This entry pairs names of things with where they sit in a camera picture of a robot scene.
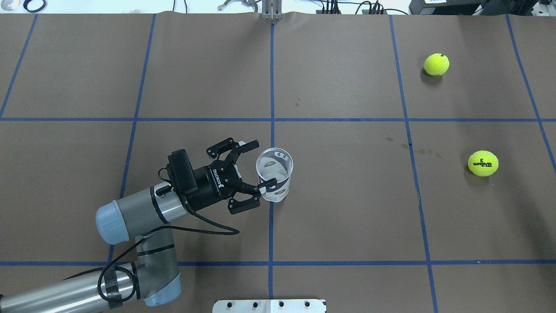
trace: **black box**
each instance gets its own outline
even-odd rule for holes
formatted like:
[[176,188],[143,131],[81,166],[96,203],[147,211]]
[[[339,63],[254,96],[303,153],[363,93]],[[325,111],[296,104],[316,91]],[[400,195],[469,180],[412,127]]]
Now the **black box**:
[[481,0],[411,0],[409,11],[415,15],[473,15],[479,8]]

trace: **plastic cup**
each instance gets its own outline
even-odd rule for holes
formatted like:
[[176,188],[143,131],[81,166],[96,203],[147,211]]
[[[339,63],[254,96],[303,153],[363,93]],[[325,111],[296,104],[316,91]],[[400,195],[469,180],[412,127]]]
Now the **plastic cup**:
[[259,182],[265,182],[276,178],[276,185],[273,187],[261,188],[264,200],[280,202],[290,191],[290,178],[294,170],[294,160],[290,154],[280,148],[266,149],[257,158],[255,165]]

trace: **robotiq logo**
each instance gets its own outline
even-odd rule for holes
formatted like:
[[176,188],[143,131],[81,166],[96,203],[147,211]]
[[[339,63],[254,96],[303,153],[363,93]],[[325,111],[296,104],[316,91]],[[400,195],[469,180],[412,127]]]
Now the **robotiq logo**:
[[212,170],[212,173],[214,174],[214,179],[216,179],[216,183],[218,184],[218,188],[224,187],[224,185],[220,181],[220,177],[218,176],[218,173],[216,172],[215,169]]

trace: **cup rim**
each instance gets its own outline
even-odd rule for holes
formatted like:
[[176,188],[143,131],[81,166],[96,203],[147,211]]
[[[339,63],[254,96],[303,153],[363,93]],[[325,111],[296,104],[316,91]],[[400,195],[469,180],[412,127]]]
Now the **cup rim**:
[[287,177],[284,178],[283,180],[277,181],[276,183],[285,182],[286,180],[290,179],[291,173],[293,173],[293,171],[294,171],[294,159],[291,157],[291,155],[290,155],[286,150],[284,150],[284,149],[282,149],[282,148],[268,148],[268,149],[264,150],[263,152],[261,152],[261,154],[259,154],[259,156],[257,157],[257,161],[255,161],[255,170],[257,171],[257,176],[259,176],[259,178],[262,179],[262,175],[261,175],[261,173],[259,172],[259,167],[257,166],[258,163],[259,163],[259,158],[260,158],[263,154],[265,154],[266,152],[268,152],[268,151],[270,151],[270,150],[279,150],[280,152],[283,152],[284,154],[286,154],[286,155],[290,158],[290,160],[291,160],[291,166],[290,166],[290,168],[287,170]]

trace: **robotic arm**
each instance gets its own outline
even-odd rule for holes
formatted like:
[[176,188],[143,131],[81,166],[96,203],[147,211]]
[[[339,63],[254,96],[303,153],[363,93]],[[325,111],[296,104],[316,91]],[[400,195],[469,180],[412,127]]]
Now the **robotic arm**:
[[[99,312],[142,297],[147,306],[175,300],[181,293],[181,282],[171,229],[238,234],[238,230],[213,222],[197,211],[222,200],[227,200],[231,214],[260,205],[260,188],[275,185],[276,179],[249,185],[242,181],[236,166],[242,153],[258,147],[256,140],[246,144],[228,138],[208,148],[206,153],[211,164],[196,170],[193,170],[185,150],[174,151],[168,156],[166,167],[160,170],[165,169],[169,179],[163,179],[159,171],[163,183],[114,200],[97,211],[96,224],[101,237],[109,244],[135,238],[133,247],[105,267],[35,290],[0,296],[0,313]],[[226,158],[220,160],[220,156],[228,151]],[[238,192],[251,198],[237,201],[234,196]],[[170,225],[188,214],[227,231]],[[115,265],[134,248],[137,250],[136,262]]]

